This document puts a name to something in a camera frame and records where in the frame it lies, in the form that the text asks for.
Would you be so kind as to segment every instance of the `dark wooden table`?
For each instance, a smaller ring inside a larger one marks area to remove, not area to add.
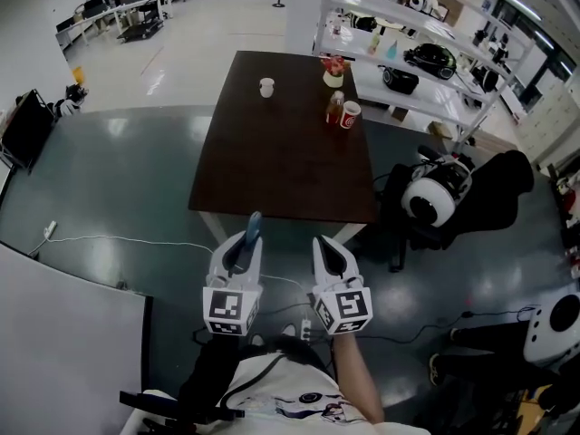
[[[189,209],[223,243],[212,213],[341,222],[344,243],[377,220],[369,152],[359,117],[349,130],[326,124],[334,89],[318,58],[237,52],[198,164]],[[260,79],[275,81],[265,99]],[[358,101],[350,70],[341,89]]]

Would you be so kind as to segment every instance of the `white floor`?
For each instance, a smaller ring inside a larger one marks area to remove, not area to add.
[[[108,33],[90,34],[88,47],[78,40],[65,55],[72,69],[82,67],[90,90],[82,110],[215,105],[237,50],[285,49],[286,8],[274,8],[275,1],[175,2],[174,18],[149,40],[120,43],[114,22]],[[364,107],[363,115],[416,131],[426,131],[433,120],[410,111],[401,123],[373,107]],[[482,125],[519,146],[514,128],[501,102]]]

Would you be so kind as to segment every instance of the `shelf unit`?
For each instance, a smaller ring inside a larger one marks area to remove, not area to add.
[[[499,24],[498,20],[485,14],[469,3],[468,0],[458,1],[484,15],[492,24]],[[335,8],[342,8],[345,12],[363,13],[392,23],[402,24],[428,37],[435,44],[448,47],[452,52],[466,54],[475,62],[481,63],[499,74],[500,80],[497,90],[491,93],[484,93],[473,82],[469,82],[469,79],[465,80],[469,75],[462,74],[459,77],[459,74],[456,74],[445,81],[424,72],[416,66],[407,64],[403,60],[403,52],[417,46],[417,42],[409,40],[403,34],[395,33],[393,30],[385,31],[377,53],[369,54],[368,47],[372,38],[370,33],[343,26],[340,35],[332,34],[330,27],[328,27],[328,22],[329,15],[332,14]],[[503,67],[493,63],[490,54],[479,50],[465,34],[408,6],[399,5],[389,0],[323,0],[318,31],[314,41],[314,55],[329,53],[354,59],[353,77],[359,97],[363,100],[429,114],[434,118],[461,126],[464,130],[463,135],[467,136],[485,119],[489,109],[514,79],[535,45],[534,41],[523,44],[516,35],[510,34],[510,37],[512,35],[515,40],[525,46],[525,50],[514,69],[508,72]],[[393,60],[389,60],[385,53],[394,40],[398,40],[397,56]],[[382,74],[377,68],[378,64],[419,76],[420,81],[415,92],[412,95],[404,95],[390,90],[382,82]],[[462,102],[461,93],[481,101],[482,108],[479,111],[468,109]]]

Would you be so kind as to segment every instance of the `red mug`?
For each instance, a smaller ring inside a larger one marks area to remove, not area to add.
[[[343,129],[350,129],[359,114],[361,114],[361,106],[355,101],[346,101],[343,105],[343,116],[339,124]]]

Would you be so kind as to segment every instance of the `dark gray floor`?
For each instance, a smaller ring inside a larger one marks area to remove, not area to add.
[[[187,208],[211,113],[206,107],[179,107],[63,119],[33,173],[19,172],[11,182],[0,211],[0,239],[28,252],[55,220],[59,226],[53,238],[104,234],[215,247],[198,214]],[[364,128],[374,175],[398,162],[416,162],[421,143],[437,145],[432,137],[410,130],[373,122]],[[228,234],[246,223],[243,217],[223,217],[222,222]],[[338,228],[265,220],[262,273],[312,285],[312,237],[333,235]],[[375,312],[364,333],[404,340],[423,324],[446,324],[468,309],[517,310],[534,303],[541,292],[570,283],[562,252],[556,207],[547,181],[538,176],[534,191],[521,197],[517,222],[509,229],[459,237],[444,252],[411,251],[399,274],[362,259],[360,270],[372,289]],[[155,297],[151,386],[176,395],[198,354],[190,336],[203,325],[201,287],[209,253],[99,239],[45,245],[40,254],[43,263],[75,276],[106,285],[123,282]],[[295,285],[263,283],[262,312],[304,301]],[[275,334],[289,322],[299,325],[302,314],[295,308],[258,316],[253,332]],[[515,318],[478,318],[463,325],[502,320]],[[427,378],[426,362],[440,350],[442,335],[431,330],[412,345],[361,340],[391,421],[412,422],[455,390],[451,382],[433,391]],[[327,359],[327,347],[318,349]]]

